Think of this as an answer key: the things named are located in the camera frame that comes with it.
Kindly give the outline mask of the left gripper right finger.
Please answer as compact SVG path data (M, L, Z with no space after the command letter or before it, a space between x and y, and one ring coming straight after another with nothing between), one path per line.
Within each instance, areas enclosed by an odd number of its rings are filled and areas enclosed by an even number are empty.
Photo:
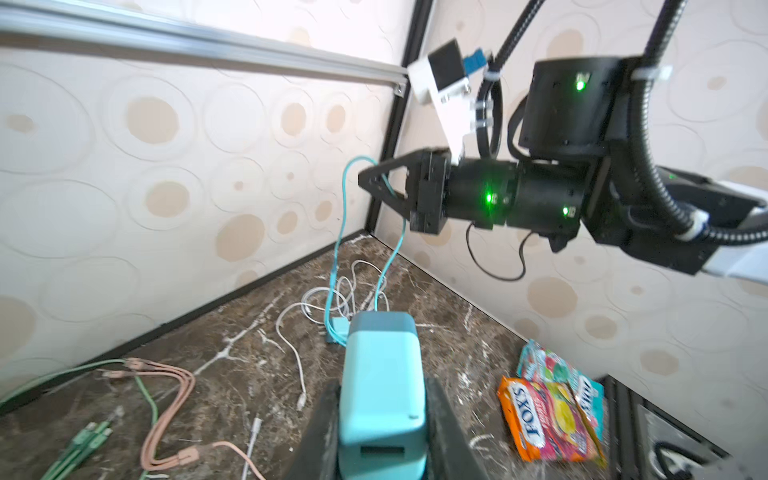
M428 458L424 479L487 479L487 472L469 447L439 381L428 377L425 379L425 388Z

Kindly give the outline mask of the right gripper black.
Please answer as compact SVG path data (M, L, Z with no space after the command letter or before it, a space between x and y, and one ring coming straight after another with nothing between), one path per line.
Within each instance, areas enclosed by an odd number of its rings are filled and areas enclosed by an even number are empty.
M409 221L437 235L449 219L482 229L507 226L548 239L558 252L586 226L603 243L623 228L610 148L626 117L633 57L586 57L535 64L525 102L508 123L522 147L512 160L451 165L437 150L417 150L366 168L358 185ZM404 170L405 190L390 173Z

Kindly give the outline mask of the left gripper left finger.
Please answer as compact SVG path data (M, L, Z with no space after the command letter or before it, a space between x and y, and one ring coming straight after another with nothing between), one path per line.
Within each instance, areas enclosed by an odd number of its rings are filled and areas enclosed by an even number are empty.
M331 380L315 402L284 480L336 480L338 467L340 382Z

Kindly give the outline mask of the teal charger plug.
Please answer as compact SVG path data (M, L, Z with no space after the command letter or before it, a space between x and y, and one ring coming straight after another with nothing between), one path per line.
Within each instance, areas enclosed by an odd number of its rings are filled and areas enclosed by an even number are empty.
M330 334L331 342L345 345L350 330L350 321L346 317L333 317L330 320L332 332Z
M420 479L428 457L420 342L404 312L354 316L339 400L338 466L344 479Z

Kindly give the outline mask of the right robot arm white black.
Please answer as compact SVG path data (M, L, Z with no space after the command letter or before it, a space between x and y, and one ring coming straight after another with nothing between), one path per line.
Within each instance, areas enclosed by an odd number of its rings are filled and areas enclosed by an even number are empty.
M681 273L721 270L719 250L767 241L767 200L655 165L647 129L659 67L637 57L538 62L508 124L512 159L422 149L363 170L359 185L419 233L450 219L528 230L563 250L599 244Z

